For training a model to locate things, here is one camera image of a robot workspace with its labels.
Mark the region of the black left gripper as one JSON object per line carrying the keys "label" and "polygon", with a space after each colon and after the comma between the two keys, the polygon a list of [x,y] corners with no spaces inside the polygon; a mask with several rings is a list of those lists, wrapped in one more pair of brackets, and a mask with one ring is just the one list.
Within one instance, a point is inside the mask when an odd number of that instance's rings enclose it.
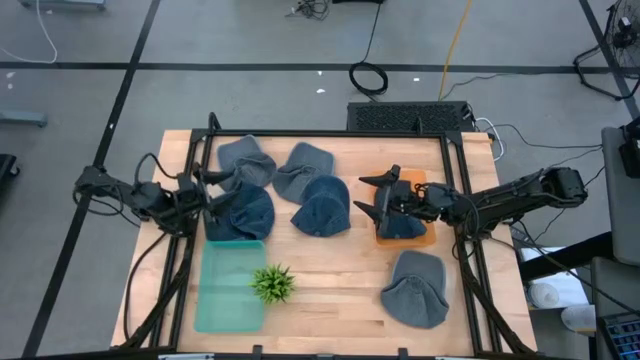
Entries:
{"label": "black left gripper", "polygon": [[204,210],[205,218],[218,223],[227,216],[239,195],[238,191],[212,197],[207,195],[205,185],[217,185],[234,175],[233,171],[209,171],[197,168],[193,171],[193,180],[188,173],[177,175],[178,189],[174,192],[176,210],[176,229],[188,230],[191,220]]}

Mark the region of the dark blue denim bucket hat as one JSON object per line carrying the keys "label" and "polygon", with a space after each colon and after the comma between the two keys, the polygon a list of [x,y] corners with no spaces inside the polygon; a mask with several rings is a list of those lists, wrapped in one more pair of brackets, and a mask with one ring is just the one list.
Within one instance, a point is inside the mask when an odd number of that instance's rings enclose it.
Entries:
{"label": "dark blue denim bucket hat", "polygon": [[205,218],[209,241],[244,241],[266,239],[274,225],[275,210],[269,193],[262,187],[241,183],[234,191],[239,195],[230,213],[218,223]]}
{"label": "dark blue denim bucket hat", "polygon": [[425,235],[426,226],[417,218],[391,210],[392,205],[399,206],[402,200],[409,198],[411,183],[399,180],[388,191],[378,189],[375,193],[375,205],[388,205],[386,217],[377,226],[376,234],[383,239],[414,239]]}
{"label": "dark blue denim bucket hat", "polygon": [[290,222],[301,232],[315,237],[331,237],[348,230],[350,196],[346,184],[333,175],[310,181],[301,195],[301,207]]}

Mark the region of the grey denim bucket hat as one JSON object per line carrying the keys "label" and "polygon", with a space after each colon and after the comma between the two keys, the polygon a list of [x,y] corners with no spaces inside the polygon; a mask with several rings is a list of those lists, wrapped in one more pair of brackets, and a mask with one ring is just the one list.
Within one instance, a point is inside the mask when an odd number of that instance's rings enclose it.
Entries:
{"label": "grey denim bucket hat", "polygon": [[436,256],[405,250],[394,265],[391,281],[380,292],[385,311],[395,320],[432,329],[446,320],[446,270]]}
{"label": "grey denim bucket hat", "polygon": [[225,192],[234,191],[241,183],[267,186],[276,171],[274,159],[264,153],[253,135],[246,135],[217,148],[220,169],[233,175],[222,181]]}
{"label": "grey denim bucket hat", "polygon": [[291,150],[286,163],[274,173],[275,192],[285,200],[302,203],[302,193],[308,183],[319,175],[333,175],[335,157],[332,153],[307,142],[299,142]]}

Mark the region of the orange plastic bin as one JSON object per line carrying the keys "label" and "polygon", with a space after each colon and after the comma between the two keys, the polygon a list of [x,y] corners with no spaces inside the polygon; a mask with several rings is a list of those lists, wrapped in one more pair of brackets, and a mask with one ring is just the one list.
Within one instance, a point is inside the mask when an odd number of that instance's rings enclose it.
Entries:
{"label": "orange plastic bin", "polygon": [[[399,180],[407,180],[412,183],[412,187],[416,184],[427,182],[427,173],[424,170],[418,169],[402,169]],[[376,243],[381,247],[386,248],[421,248],[430,246],[436,243],[436,231],[434,223],[428,223],[423,221],[423,224],[427,228],[425,235],[416,237],[414,239],[383,239],[376,233]]]}

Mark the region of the black perforated computer case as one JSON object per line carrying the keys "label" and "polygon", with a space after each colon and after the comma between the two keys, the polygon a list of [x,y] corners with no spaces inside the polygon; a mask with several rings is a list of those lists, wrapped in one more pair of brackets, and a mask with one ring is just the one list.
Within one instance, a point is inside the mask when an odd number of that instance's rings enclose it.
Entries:
{"label": "black perforated computer case", "polygon": [[351,102],[350,131],[472,132],[475,116],[465,101]]}

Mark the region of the artificial green plant white pot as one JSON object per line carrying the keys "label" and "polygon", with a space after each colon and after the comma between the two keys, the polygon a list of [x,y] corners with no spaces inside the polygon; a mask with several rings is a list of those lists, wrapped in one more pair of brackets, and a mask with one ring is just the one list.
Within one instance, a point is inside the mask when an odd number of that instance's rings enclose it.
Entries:
{"label": "artificial green plant white pot", "polygon": [[253,272],[249,286],[264,304],[286,303],[295,290],[295,276],[289,268],[269,265]]}

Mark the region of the white paper roll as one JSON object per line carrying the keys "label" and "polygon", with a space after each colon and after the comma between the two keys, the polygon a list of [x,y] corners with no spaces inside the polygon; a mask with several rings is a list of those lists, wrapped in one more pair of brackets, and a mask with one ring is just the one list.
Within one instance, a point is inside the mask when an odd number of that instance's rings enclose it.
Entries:
{"label": "white paper roll", "polygon": [[527,290],[530,303],[537,309],[552,309],[560,304],[560,295],[547,283],[533,283]]}
{"label": "white paper roll", "polygon": [[562,310],[561,321],[571,331],[592,333],[596,331],[596,311],[594,305],[570,306]]}

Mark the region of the black beam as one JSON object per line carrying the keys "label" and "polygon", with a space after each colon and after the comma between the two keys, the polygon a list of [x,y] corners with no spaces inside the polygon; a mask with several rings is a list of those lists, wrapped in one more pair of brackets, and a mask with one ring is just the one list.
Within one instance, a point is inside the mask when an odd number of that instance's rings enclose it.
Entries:
{"label": "black beam", "polygon": [[519,264],[520,277],[531,281],[587,265],[595,257],[614,259],[610,231]]}

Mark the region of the grey floor bar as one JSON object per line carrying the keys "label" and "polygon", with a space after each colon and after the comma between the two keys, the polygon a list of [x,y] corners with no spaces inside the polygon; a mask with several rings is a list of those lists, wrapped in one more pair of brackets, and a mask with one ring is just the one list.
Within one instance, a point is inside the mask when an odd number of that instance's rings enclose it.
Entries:
{"label": "grey floor bar", "polygon": [[33,125],[44,128],[48,118],[44,113],[0,110],[0,124]]}

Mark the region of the black bag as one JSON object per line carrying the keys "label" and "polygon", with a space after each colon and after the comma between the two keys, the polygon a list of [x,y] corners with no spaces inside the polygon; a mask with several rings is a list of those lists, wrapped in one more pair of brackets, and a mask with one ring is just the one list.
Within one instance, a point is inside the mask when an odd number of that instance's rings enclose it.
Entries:
{"label": "black bag", "polygon": [[7,190],[9,183],[17,177],[21,169],[17,157],[11,154],[0,154],[0,196]]}

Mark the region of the grey furniture base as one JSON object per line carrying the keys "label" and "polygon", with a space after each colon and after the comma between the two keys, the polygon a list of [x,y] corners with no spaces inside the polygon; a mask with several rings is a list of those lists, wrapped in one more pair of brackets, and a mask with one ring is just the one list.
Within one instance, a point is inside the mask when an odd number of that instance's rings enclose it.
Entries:
{"label": "grey furniture base", "polygon": [[95,8],[98,11],[107,9],[107,0],[16,0],[24,8],[53,9],[55,7]]}

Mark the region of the grey desk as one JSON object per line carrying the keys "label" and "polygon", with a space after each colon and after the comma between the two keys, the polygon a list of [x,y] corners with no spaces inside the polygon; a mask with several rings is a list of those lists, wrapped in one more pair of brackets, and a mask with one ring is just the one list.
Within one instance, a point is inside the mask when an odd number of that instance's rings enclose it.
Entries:
{"label": "grey desk", "polygon": [[623,263],[640,266],[640,178],[629,177],[619,147],[619,128],[601,131],[613,253]]}

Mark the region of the black device on desk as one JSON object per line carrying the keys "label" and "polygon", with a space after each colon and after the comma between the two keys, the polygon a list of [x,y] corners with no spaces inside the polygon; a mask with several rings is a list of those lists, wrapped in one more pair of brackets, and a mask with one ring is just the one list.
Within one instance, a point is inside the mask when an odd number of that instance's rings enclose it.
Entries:
{"label": "black device on desk", "polygon": [[623,143],[618,150],[625,173],[630,178],[640,178],[640,116],[621,128]]}

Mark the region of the black floor fan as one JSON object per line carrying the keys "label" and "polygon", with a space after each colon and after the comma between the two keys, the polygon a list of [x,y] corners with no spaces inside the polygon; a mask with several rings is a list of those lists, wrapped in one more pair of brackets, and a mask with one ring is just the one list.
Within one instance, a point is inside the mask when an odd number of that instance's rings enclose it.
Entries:
{"label": "black floor fan", "polygon": [[[623,101],[640,89],[640,0],[611,1],[606,9],[605,28],[597,44],[578,54],[573,59],[573,67],[583,86],[615,101]],[[636,81],[628,95],[612,93],[587,80],[582,63],[596,54],[602,54],[609,68],[621,77]]]}

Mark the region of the black aluminium rig frame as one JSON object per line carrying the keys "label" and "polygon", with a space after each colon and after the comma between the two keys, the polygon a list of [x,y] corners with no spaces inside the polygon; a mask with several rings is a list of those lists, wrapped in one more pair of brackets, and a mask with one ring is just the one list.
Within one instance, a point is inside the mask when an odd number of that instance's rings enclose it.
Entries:
{"label": "black aluminium rig frame", "polygon": [[[336,174],[346,183],[354,202],[370,201],[372,187],[364,178],[392,165],[421,170],[430,181],[452,183],[464,192],[493,187],[498,182],[488,137],[464,133],[458,139],[405,134],[356,134],[347,131],[260,131],[262,149],[283,163],[291,149],[306,142],[331,152]],[[471,356],[477,350],[505,350],[507,345],[491,327],[480,304],[468,296],[460,276],[460,261],[451,249],[454,231],[444,223],[431,226],[426,252],[440,257],[446,269],[445,322],[431,330],[392,319],[379,301],[389,282],[399,249],[377,244],[370,219],[351,212],[350,230],[327,239],[304,235],[290,219],[296,206],[274,201],[275,226],[265,248],[270,263],[291,270],[295,292],[284,304],[268,306],[256,332],[207,334],[195,328],[201,252],[205,237],[193,240],[195,250],[189,278],[170,301],[153,336],[160,346],[181,352],[248,353],[260,346],[278,355],[394,355],[405,349],[412,356]]]}

